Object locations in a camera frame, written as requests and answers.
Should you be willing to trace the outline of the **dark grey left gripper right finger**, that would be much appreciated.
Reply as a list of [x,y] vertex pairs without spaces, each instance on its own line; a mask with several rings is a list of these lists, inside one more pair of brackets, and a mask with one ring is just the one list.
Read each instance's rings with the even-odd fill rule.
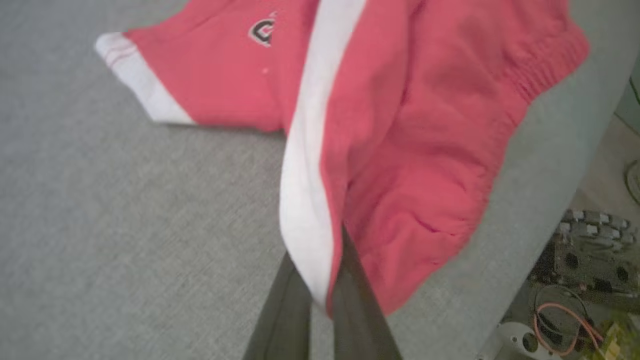
[[342,259],[332,294],[336,360],[400,360],[386,317],[377,301],[346,226]]

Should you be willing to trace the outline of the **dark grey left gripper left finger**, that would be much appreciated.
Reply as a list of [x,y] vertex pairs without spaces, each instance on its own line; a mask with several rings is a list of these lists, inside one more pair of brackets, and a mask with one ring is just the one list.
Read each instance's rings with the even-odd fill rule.
[[313,299],[290,254],[282,257],[244,360],[308,360]]

